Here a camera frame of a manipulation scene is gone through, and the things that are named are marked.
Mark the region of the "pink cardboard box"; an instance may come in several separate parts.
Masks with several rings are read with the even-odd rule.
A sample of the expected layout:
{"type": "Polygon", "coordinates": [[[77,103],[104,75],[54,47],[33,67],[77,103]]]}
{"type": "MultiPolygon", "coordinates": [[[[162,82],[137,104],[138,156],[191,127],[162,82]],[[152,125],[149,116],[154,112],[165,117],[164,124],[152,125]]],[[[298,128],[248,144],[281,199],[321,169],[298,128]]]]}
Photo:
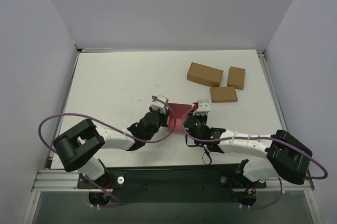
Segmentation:
{"type": "Polygon", "coordinates": [[[174,116],[172,113],[168,116],[167,121],[167,131],[168,132],[175,132],[175,133],[184,133],[182,127],[182,117],[183,115],[192,107],[190,104],[181,104],[181,103],[169,103],[169,106],[173,110],[176,115],[176,125],[174,125],[174,116]]]}

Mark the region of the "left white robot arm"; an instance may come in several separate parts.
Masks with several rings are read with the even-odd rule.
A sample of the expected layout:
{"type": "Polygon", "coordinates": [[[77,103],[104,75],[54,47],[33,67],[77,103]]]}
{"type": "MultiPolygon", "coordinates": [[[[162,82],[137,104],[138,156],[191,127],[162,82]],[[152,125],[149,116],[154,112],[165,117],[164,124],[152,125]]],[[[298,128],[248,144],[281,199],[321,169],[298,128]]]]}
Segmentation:
{"type": "Polygon", "coordinates": [[[136,151],[145,146],[159,131],[161,127],[168,127],[167,121],[170,115],[169,109],[161,112],[149,108],[139,122],[133,123],[127,128],[130,136],[109,134],[106,129],[99,133],[98,127],[91,119],[85,119],[71,127],[53,140],[53,147],[58,154],[65,171],[71,172],[80,169],[103,146],[109,149],[121,149],[136,151]]]}

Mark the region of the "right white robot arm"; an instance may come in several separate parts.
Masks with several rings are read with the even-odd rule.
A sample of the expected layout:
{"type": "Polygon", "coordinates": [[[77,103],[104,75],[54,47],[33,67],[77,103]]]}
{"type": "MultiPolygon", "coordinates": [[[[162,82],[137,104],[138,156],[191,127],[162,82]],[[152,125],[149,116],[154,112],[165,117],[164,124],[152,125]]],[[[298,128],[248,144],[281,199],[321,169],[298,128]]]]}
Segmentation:
{"type": "Polygon", "coordinates": [[[292,184],[304,184],[310,161],[297,151],[275,141],[285,142],[312,156],[312,151],[284,130],[271,135],[249,135],[206,125],[206,115],[188,115],[183,122],[187,136],[208,152],[238,153],[255,157],[245,159],[236,172],[251,182],[281,178],[292,184]]]}

